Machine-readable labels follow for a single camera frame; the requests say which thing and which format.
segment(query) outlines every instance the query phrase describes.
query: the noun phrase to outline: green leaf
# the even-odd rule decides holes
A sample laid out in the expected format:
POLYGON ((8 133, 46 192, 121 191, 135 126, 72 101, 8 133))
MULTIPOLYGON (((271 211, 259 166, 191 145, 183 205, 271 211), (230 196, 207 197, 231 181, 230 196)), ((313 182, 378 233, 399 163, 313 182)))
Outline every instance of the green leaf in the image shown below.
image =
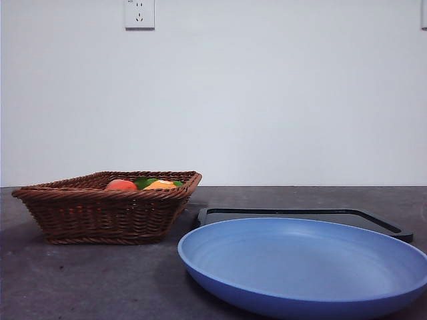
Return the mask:
POLYGON ((151 185, 154 181, 157 181, 158 179, 156 178, 149 178, 147 179, 147 182, 149 183, 149 185, 151 185))
POLYGON ((135 183, 138 190, 142 190, 151 184, 151 182, 148 182, 147 177, 138 177, 133 183, 135 183))

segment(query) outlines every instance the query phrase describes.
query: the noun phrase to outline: basket rim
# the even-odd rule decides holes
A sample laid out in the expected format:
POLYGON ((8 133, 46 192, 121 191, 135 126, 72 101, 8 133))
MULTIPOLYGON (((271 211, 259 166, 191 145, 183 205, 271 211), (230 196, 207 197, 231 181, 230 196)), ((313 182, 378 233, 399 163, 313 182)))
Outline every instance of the basket rim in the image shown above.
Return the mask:
POLYGON ((56 200, 62 198, 93 197, 102 199, 182 199, 193 193, 201 180, 201 174, 196 171, 99 171, 80 177, 63 179, 49 183, 39 183, 20 187, 12 192, 12 196, 24 199, 32 197, 54 197, 56 200), (72 183, 100 175, 167 175, 167 174, 190 174, 190 179, 184 185, 172 189, 148 189, 148 190, 104 190, 96 188, 73 188, 73 187, 52 187, 56 183, 72 183))

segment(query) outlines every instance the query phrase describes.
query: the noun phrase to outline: black cutting board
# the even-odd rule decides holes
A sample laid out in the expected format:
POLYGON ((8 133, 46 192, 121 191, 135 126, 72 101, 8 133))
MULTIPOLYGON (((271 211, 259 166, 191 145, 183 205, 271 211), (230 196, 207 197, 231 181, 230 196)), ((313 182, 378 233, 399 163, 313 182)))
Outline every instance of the black cutting board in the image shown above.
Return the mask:
POLYGON ((391 237, 412 242, 414 234, 372 213, 355 209, 231 209, 204 208, 197 217, 197 227, 210 223, 257 217, 280 217, 319 220, 351 225, 376 231, 391 237))

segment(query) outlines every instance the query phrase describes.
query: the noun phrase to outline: peach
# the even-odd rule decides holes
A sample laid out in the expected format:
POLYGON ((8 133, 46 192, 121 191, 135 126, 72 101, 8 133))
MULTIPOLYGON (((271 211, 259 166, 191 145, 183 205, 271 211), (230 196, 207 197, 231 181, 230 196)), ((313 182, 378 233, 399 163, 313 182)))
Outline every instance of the peach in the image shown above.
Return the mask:
POLYGON ((128 180, 116 179, 108 183, 105 190, 137 190, 135 183, 128 180))

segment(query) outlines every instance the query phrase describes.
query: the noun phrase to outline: plate rim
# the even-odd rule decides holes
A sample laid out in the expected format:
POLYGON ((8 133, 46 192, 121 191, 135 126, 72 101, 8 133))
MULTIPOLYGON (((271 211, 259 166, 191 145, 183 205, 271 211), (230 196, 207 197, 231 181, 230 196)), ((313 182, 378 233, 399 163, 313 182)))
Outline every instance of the plate rim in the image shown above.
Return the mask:
POLYGON ((200 273, 200 274, 202 274, 202 275, 204 275, 204 276, 206 276, 206 277, 208 277, 210 279, 213 279, 213 280, 215 280, 217 282, 220 282, 220 283, 222 283, 224 285, 235 287, 237 289, 241 289, 241 290, 244 290, 244 291, 247 291, 247 292, 250 292, 250 293, 256 293, 256 294, 259 294, 259 295, 265 295, 265 296, 268 296, 268 297, 275 297, 275 298, 279 298, 279 299, 287 299, 287 300, 292 300, 292 301, 304 301, 304 302, 314 302, 314 303, 319 303, 319 302, 320 303, 355 303, 355 302, 365 302, 365 301, 376 301, 376 300, 389 299, 389 298, 392 298, 392 297, 398 297, 398 296, 401 296, 401 295, 405 295, 405 294, 417 291, 417 290, 419 290, 419 289, 421 289, 421 288, 423 288, 424 286, 427 285, 427 269, 426 269, 426 273, 425 273, 424 277, 419 282, 417 282, 415 285, 409 287, 408 289, 406 289, 404 291, 401 291, 401 292, 398 292, 398 293, 383 293, 383 294, 379 294, 379 295, 373 295, 373 296, 371 296, 371 297, 369 297, 367 299, 306 299, 306 298, 303 298, 303 297, 289 297, 287 295, 281 295, 281 294, 277 294, 277 293, 269 293, 267 291, 262 291, 262 290, 259 290, 259 289, 254 289, 254 288, 246 287, 244 285, 233 283, 232 281, 226 281, 226 280, 224 280, 224 279, 222 279, 220 277, 217 277, 215 275, 212 275, 211 273, 208 273, 208 272, 204 271, 203 269, 201 269, 199 267, 196 267, 185 256, 185 254, 183 252, 183 249, 182 249, 183 243, 185 242, 185 240, 188 237, 191 237, 191 235, 193 233, 199 232, 200 230, 202 230, 204 228, 214 227, 214 226, 222 224, 222 223, 242 223, 242 221, 255 220, 255 219, 272 220, 272 221, 273 220, 274 221, 277 221, 277 220, 280 220, 280 221, 292 220, 292 221, 297 221, 297 222, 300 222, 300 223, 303 223, 303 224, 304 223, 307 223, 307 224, 310 224, 310 223, 311 224, 328 224, 328 225, 335 225, 335 227, 337 227, 337 228, 358 229, 358 230, 360 230, 362 232, 373 233, 377 237, 386 238, 386 239, 388 239, 388 241, 391 241, 391 242, 397 241, 397 243, 400 243, 401 245, 406 246, 409 250, 413 250, 413 251, 417 252, 418 254, 420 254, 424 258, 424 260, 425 260, 425 262, 427 264, 427 254, 425 254, 419 248, 417 248, 417 247, 415 247, 415 246, 413 246, 413 245, 411 245, 409 243, 406 243, 406 242, 404 242, 402 240, 399 240, 397 238, 391 237, 389 235, 385 235, 383 233, 379 233, 379 232, 375 232, 375 231, 372 231, 372 230, 367 230, 367 229, 363 229, 363 228, 359 228, 359 227, 354 227, 354 226, 351 226, 351 225, 343 225, 343 224, 340 224, 340 223, 333 223, 333 222, 328 222, 328 221, 318 221, 318 220, 298 219, 298 218, 275 218, 275 217, 241 218, 241 219, 234 219, 234 220, 218 221, 218 222, 215 222, 215 223, 210 223, 209 225, 204 225, 204 226, 198 227, 198 228, 196 228, 194 230, 191 230, 190 232, 186 233, 179 240, 179 243, 177 245, 178 254, 181 257, 182 261, 188 267, 191 267, 193 270, 197 271, 198 273, 200 273))

